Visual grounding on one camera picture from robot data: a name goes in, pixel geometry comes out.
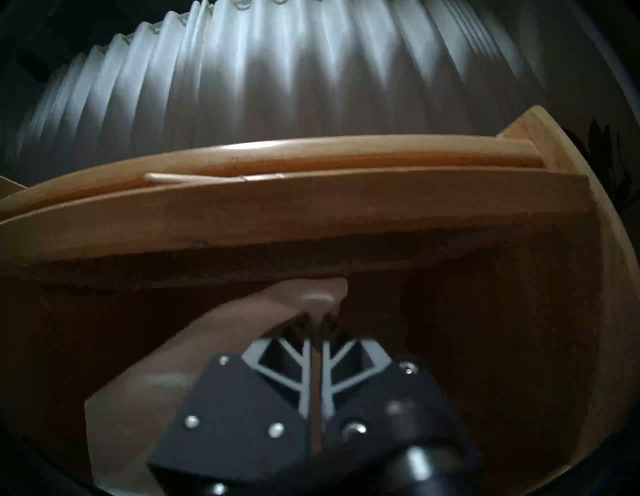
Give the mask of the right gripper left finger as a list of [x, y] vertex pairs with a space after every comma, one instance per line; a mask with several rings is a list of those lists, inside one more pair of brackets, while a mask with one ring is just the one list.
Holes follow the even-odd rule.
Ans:
[[212, 355], [148, 459], [162, 489], [248, 486], [311, 455], [312, 325], [304, 312]]

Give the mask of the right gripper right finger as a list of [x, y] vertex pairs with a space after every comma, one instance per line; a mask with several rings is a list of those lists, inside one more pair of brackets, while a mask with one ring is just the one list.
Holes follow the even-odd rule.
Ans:
[[465, 463], [481, 463], [444, 391], [417, 358], [393, 360], [373, 338], [356, 338], [332, 313], [319, 324], [322, 444], [345, 445], [359, 433], [382, 444], [453, 446]]

